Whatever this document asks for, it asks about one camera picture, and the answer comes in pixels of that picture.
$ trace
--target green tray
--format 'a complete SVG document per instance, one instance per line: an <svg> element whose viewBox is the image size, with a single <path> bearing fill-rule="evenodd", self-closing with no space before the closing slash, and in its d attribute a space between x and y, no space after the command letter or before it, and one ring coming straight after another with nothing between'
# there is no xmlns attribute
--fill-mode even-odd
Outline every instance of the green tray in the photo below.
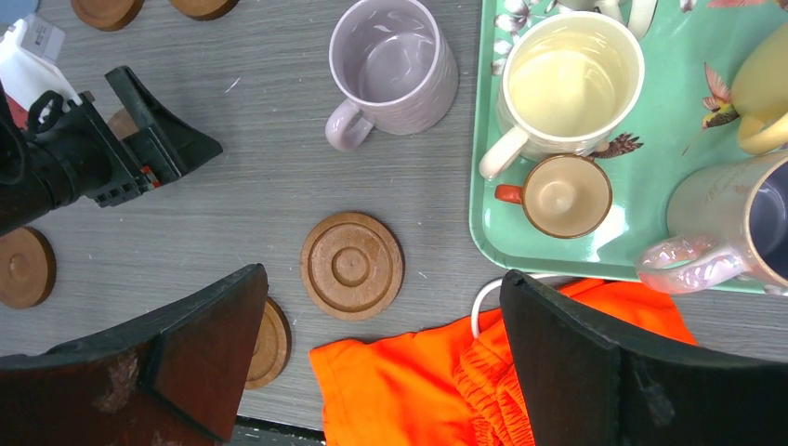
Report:
<svg viewBox="0 0 788 446"><path fill-rule="evenodd" d="M528 20L509 10L522 5L519 0L484 0L482 4L470 180L471 235L485 256L507 269L636 281L634 260L668 236L665 210L678 184L702 167L745 156L736 144L738 121L708 129L681 156L708 113L702 104L709 96L703 64L708 62L730 86L744 59L788 20L788 14L773 2L711 8L707 0L699 0L689 12L682 12L677 0L659 2L651 28L641 41L646 58L643 92L629 116L613 131L614 136L631 133L643 146L618 158L598 160L611 179L611 211L597 230L567 241L539 232L522 209L493 196L498 184L522 184L534 166L532 162L520 158L494 181L486 181L478 171L484 152L501 137L494 112L500 76L493 74L493 64L506 58L496 52L506 44L495 43L498 39L512 42L510 33L495 26L495 18L507 14L533 25L558 13L554 8L545 14L548 3L542 0L532 5L525 0ZM527 29L528 24L519 34ZM762 292L762 285L734 280L717 289Z"/></svg>

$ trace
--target espresso cup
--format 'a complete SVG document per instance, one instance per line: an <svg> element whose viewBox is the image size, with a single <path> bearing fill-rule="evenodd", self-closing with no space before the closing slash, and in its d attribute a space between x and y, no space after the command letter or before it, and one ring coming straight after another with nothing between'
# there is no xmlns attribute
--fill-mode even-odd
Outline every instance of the espresso cup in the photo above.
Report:
<svg viewBox="0 0 788 446"><path fill-rule="evenodd" d="M741 275L788 289L788 153L690 175L670 199L667 227L674 237L635 263L650 288L692 293Z"/></svg>
<svg viewBox="0 0 788 446"><path fill-rule="evenodd" d="M620 5L623 1L620 0L558 0L558 2L572 11L594 11L597 9L611 19L624 23L624 15L621 13ZM637 40L646 35L656 10L657 0L632 0L626 28Z"/></svg>
<svg viewBox="0 0 788 446"><path fill-rule="evenodd" d="M325 126L340 151L358 148L373 127L393 135L426 130L457 93L452 50L416 0L361 0L336 24L328 52L331 75L347 97Z"/></svg>
<svg viewBox="0 0 788 446"><path fill-rule="evenodd" d="M522 186L501 184L495 198L519 204L541 232L559 239L582 237L602 224L613 192L605 172L578 155L555 155L537 164Z"/></svg>
<svg viewBox="0 0 788 446"><path fill-rule="evenodd" d="M497 177L520 155L585 156L635 107L645 63L635 36L602 14L559 14L530 28L512 48L498 91L504 134L479 172Z"/></svg>
<svg viewBox="0 0 788 446"><path fill-rule="evenodd" d="M744 61L730 100L742 116L737 139L760 155L788 143L788 23L766 38Z"/></svg>

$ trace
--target mug rim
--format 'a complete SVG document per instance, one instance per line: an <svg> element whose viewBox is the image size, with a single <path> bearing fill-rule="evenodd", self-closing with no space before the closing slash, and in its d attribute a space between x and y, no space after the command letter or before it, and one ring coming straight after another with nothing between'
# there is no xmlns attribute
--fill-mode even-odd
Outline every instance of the mug rim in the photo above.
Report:
<svg viewBox="0 0 788 446"><path fill-rule="evenodd" d="M514 63L514 59L512 56L517 54L521 47L523 47L526 42L529 42L530 39L525 38L525 34L535 32L540 28L544 28L545 26L550 25L556 21L562 20L578 20L578 19L591 19L591 20L600 20L603 22L612 25L613 28L618 29L623 35L624 38L631 44L631 46L635 49L635 53L637 56L637 85L635 86L635 92L632 97L629 99L629 103L626 104L626 107L622 109L622 111L616 116L615 119L610 121L604 127L601 127L599 130L596 130L592 133L586 133L584 135L580 135L577 137L557 137L555 135L547 134L541 130L534 128L532 125L525 122L522 119L522 116L517 113L517 110L512 103L511 97L509 95L509 89L506 87L509 81L509 74L512 70L512 64ZM541 139L545 139L548 141L555 141L559 143L575 143L575 142L582 142L589 139L594 139L606 135L616 125L620 124L621 121L635 108L635 104L637 100L640 98L640 93L643 89L643 83L646 77L646 60L643 56L643 49L640 47L640 43L637 41L635 36L630 32L622 23L619 23L618 20L612 19L602 13L597 12L589 12L589 11L573 11L570 13L559 13L555 16L548 17L540 21L539 23L533 25L522 37L518 40L518 42L512 47L512 50L509 52L509 56L506 59L506 65L504 66L504 75L501 76L501 87L504 90L504 100L506 101L506 107L508 108L509 112L511 113L512 117L514 117L516 124L523 128L529 135L535 136Z"/></svg>
<svg viewBox="0 0 788 446"><path fill-rule="evenodd" d="M533 221L533 218L531 217L531 214L528 212L528 208L525 205L525 190L526 190L526 188L528 186L528 183L531 181L531 177L532 177L533 173L536 172L539 169L539 167L541 167L543 164L547 164L547 163L549 163L551 161L555 161L555 160L560 159L560 158L575 158L575 159L578 159L580 161L583 161L584 163L589 163L589 164L593 165L598 170L598 172L602 175L602 177L605 178L605 184L608 187L608 205L606 206L605 212L602 214L602 217L599 218L599 221L597 223L595 223L593 226L589 227L588 230L585 230L584 232L580 232L580 233L577 233L577 234L558 235L558 234L556 234L554 232L546 230L545 228L539 226L535 221ZM525 177L525 181L523 181L523 183L522 183L522 192L520 193L520 203L521 203L520 206L522 207L522 212L525 213L525 217L528 218L528 221L530 221L531 224L535 228L540 230L543 234L549 235L550 237L555 237L557 239L563 239L563 240L577 239L577 238L580 238L580 237L584 237L584 236L590 234L591 232L594 232L595 230L597 230L597 228L599 226L601 226L602 222L605 221L605 218L608 217L608 214L611 212L611 208L613 206L613 187L611 185L611 179L610 179L610 177L608 177L608 174L606 174L604 169L602 169L602 167L600 167L599 164L594 162L594 160L592 160L592 159L590 159L590 158L588 158L586 156L576 155L574 153L560 153L560 154L557 154L557 155L552 155L552 156L549 156L547 158L544 158L537 165L535 165L533 167L533 169L531 169L531 172L528 173L528 176Z"/></svg>
<svg viewBox="0 0 788 446"><path fill-rule="evenodd" d="M336 26L334 27L334 31L331 33L331 41L328 44L328 65L329 68L331 69L331 76L334 78L334 83L336 84L336 86L339 87L339 89L342 91L342 93L345 95L346 98L360 105L366 105L371 107L385 107L388 105L394 105L403 102L404 100L413 97L416 93L418 93L419 90L421 90L424 87L424 85L427 84L429 78L432 75L434 75L435 71L438 69L438 61L440 60L440 57L442 57L442 51L443 51L443 49L441 48L442 45L440 44L441 40L443 39L443 36L440 33L438 22L435 21L435 17L432 15L431 12L429 12L429 9L427 9L427 7L422 5L421 2L419 2L418 0L400 0L403 2L408 2L421 9L421 11L429 19L429 25L432 28L432 33L435 35L435 55L432 57L432 63L429 65L429 70L427 71L427 75L424 76L424 79L422 79L421 82L413 90L409 91L406 95L402 96L401 98L396 98L386 102L371 102L369 100L364 100L359 98L358 96L350 93L342 85L339 79L336 78L336 69L334 65L336 33L345 24L345 20L348 19L350 13L352 13L353 11L355 11L356 9L358 9L364 4L373 3L375 1L376 0L359 0L358 2L354 3L353 6L349 7L348 10L342 14L342 17L339 18L339 21L336 23Z"/></svg>
<svg viewBox="0 0 788 446"><path fill-rule="evenodd" d="M758 179L758 181L753 185L750 192L747 194L747 201L744 202L744 237L747 241L747 249L753 253L753 257L755 258L755 262L763 269L767 275L778 282L781 286L788 287L788 278L782 277L777 271L774 270L767 262L764 260L761 253L755 249L755 241L753 240L753 232L750 229L750 215L753 210L753 203L755 202L755 197L758 194L758 190L760 187L767 181L771 174L775 173L777 169L783 167L784 165L788 164L788 153L785 153L782 156L782 159L771 166L763 175Z"/></svg>

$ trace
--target table surface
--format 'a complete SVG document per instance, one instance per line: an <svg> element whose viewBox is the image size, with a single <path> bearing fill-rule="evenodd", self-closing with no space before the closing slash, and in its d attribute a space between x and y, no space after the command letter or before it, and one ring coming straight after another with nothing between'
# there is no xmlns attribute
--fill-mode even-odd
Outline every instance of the table surface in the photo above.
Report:
<svg viewBox="0 0 788 446"><path fill-rule="evenodd" d="M323 135L342 100L326 53L352 0L241 0L210 22L149 0L117 33L87 27L70 2L43 1L41 15L67 34L59 66L78 91L94 94L105 118L120 102L103 74L129 65L167 108L218 139L225 152L120 207L99 209L83 199L34 222L55 249L57 284L38 308L0 306L0 354L41 353L262 263L270 295L292 325L293 352L276 381L243 395L239 412L321 428L310 349L466 316L479 288L504 273L479 252L467 225L480 0L425 3L460 68L450 113L423 134L374 131L360 151L340 153ZM341 211L385 222L405 257L400 295L368 321L333 319L301 284L305 237ZM702 293L676 302L701 344L788 360L788 298Z"/></svg>

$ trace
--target pink iridescent mug handle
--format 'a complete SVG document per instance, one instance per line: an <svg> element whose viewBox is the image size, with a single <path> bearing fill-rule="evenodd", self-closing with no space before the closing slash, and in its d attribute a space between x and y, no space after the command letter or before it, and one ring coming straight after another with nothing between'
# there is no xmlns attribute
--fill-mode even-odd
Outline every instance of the pink iridescent mug handle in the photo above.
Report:
<svg viewBox="0 0 788 446"><path fill-rule="evenodd" d="M360 111L358 104L345 99L328 118L325 124L325 137L338 151L355 151L372 130L374 125L363 116L351 125L353 118Z"/></svg>
<svg viewBox="0 0 788 446"><path fill-rule="evenodd" d="M640 281L652 290L681 295L733 279L746 272L747 265L727 243L708 236L679 235L647 249L635 269Z"/></svg>

